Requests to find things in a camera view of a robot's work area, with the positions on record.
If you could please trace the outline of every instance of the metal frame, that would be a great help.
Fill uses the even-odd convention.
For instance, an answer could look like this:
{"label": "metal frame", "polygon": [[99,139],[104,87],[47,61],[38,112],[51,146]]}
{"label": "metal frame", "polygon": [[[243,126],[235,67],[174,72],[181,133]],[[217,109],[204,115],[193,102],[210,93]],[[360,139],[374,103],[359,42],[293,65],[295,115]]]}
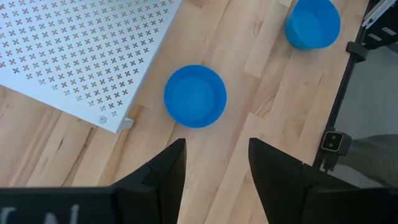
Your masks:
{"label": "metal frame", "polygon": [[[376,3],[374,2],[374,0],[370,0],[369,4],[368,4],[368,7],[366,8],[366,14],[368,14],[375,5],[376,5]],[[356,40],[355,40],[356,43],[359,43],[359,44],[362,43],[366,31],[367,31],[366,28],[363,27],[363,26],[361,26],[359,28],[359,32],[358,32],[358,34],[356,36]],[[321,138],[321,141],[320,141],[320,144],[319,144],[319,147],[318,147],[318,151],[317,151],[317,154],[316,154],[315,159],[314,159],[313,166],[315,166],[315,167],[320,167],[321,164],[322,164],[322,160],[323,160],[323,156],[322,156],[322,139],[325,137],[325,133],[326,132],[335,130],[334,126],[335,126],[335,123],[336,123],[338,112],[339,112],[339,110],[341,108],[341,104],[343,102],[344,95],[346,93],[346,90],[347,90],[347,87],[348,87],[348,83],[349,83],[349,80],[350,80],[351,75],[353,73],[353,70],[354,70],[356,62],[357,62],[356,57],[353,54],[351,54],[349,56],[349,59],[348,59],[348,62],[347,62],[346,70],[344,71],[343,78],[341,79],[340,87],[339,87],[338,92],[336,94],[335,102],[333,103],[333,106],[331,108],[330,115],[329,115],[329,118],[328,118],[328,122],[327,122],[327,124],[325,126],[325,132],[322,135],[322,138]]]}
{"label": "metal frame", "polygon": [[126,119],[182,0],[1,0],[0,85],[108,131]]}
{"label": "metal frame", "polygon": [[391,6],[396,0],[379,1],[365,16],[362,26],[365,29],[370,28]]}

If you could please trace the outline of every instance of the plastic bowl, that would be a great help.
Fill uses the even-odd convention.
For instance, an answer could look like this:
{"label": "plastic bowl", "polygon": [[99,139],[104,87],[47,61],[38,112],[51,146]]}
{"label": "plastic bowl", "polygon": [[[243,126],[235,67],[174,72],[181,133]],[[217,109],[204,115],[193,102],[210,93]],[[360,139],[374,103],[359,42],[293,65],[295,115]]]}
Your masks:
{"label": "plastic bowl", "polygon": [[338,11],[329,0],[299,0],[285,24],[285,33],[298,49],[322,49],[337,39],[340,24]]}
{"label": "plastic bowl", "polygon": [[189,65],[177,70],[167,81],[164,104],[176,122],[189,128],[204,128],[223,113],[227,93],[213,70]]}

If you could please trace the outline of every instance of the screw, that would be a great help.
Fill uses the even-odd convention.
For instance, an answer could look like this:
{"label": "screw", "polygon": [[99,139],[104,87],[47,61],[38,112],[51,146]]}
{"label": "screw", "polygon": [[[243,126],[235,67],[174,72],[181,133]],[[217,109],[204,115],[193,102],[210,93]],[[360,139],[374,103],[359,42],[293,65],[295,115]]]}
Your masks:
{"label": "screw", "polygon": [[100,117],[99,117],[99,123],[101,123],[101,124],[106,123],[106,117],[100,116]]}

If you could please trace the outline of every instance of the panel support leg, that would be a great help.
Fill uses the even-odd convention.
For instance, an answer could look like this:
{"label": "panel support leg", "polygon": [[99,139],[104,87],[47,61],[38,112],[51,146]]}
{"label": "panel support leg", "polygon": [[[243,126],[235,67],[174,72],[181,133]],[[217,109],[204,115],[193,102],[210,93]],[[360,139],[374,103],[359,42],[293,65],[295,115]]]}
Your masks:
{"label": "panel support leg", "polygon": [[130,118],[125,118],[124,121],[122,122],[121,129],[129,129],[132,127],[134,124],[134,120]]}

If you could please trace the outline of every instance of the wooden floor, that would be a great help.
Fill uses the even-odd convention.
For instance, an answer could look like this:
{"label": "wooden floor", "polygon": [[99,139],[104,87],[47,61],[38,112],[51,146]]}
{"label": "wooden floor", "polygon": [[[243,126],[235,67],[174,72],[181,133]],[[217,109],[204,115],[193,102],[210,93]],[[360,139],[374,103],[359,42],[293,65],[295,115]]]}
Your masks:
{"label": "wooden floor", "polygon": [[[177,138],[187,139],[179,223],[265,223],[252,182],[248,141],[263,141],[311,164],[367,0],[334,0],[341,34],[325,50],[299,52],[282,24],[291,0],[186,0],[118,135],[0,88],[0,186],[108,185]],[[201,63],[223,78],[228,105],[205,129],[168,116],[165,82]]]}

